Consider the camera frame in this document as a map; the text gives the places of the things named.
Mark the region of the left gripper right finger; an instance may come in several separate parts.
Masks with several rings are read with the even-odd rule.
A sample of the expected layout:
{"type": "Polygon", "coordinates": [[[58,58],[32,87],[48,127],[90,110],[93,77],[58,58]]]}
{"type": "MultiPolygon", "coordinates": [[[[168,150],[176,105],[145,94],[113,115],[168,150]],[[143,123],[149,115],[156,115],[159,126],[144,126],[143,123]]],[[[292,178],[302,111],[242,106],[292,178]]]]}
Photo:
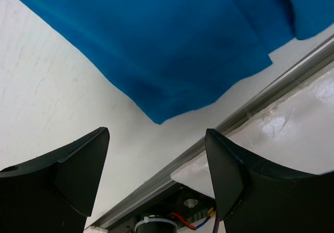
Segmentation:
{"type": "Polygon", "coordinates": [[[333,173],[294,170],[205,136],[219,218],[226,232],[333,232],[333,173]]]}

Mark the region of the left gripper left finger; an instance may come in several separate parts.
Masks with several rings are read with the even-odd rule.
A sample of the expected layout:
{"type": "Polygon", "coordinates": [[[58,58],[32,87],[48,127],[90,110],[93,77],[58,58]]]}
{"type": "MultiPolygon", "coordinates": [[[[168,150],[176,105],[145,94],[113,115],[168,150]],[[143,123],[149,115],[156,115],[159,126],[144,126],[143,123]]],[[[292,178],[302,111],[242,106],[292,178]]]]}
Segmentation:
{"type": "Polygon", "coordinates": [[[83,232],[110,141],[100,127],[42,156],[1,170],[1,232],[83,232]]]}

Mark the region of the blue t shirt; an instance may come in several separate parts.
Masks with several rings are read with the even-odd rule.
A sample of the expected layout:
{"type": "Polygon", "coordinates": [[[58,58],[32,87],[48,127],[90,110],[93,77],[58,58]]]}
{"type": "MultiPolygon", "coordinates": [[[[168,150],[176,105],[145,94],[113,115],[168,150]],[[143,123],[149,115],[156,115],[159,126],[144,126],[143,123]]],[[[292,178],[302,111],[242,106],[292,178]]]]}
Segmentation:
{"type": "Polygon", "coordinates": [[[333,0],[20,0],[154,122],[214,103],[292,39],[333,24],[333,0]]]}

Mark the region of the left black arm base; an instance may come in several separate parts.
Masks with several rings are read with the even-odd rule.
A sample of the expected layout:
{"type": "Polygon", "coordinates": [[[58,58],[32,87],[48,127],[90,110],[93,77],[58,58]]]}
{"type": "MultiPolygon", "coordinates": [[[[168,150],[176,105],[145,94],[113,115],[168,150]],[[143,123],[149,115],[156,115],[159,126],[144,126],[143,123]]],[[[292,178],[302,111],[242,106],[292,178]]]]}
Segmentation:
{"type": "Polygon", "coordinates": [[[134,232],[135,224],[144,216],[160,216],[176,222],[180,229],[184,223],[174,213],[180,215],[187,222],[195,224],[204,219],[209,209],[215,208],[213,198],[199,193],[182,184],[174,184],[161,194],[156,195],[143,205],[131,210],[113,223],[107,223],[109,232],[134,232]]]}

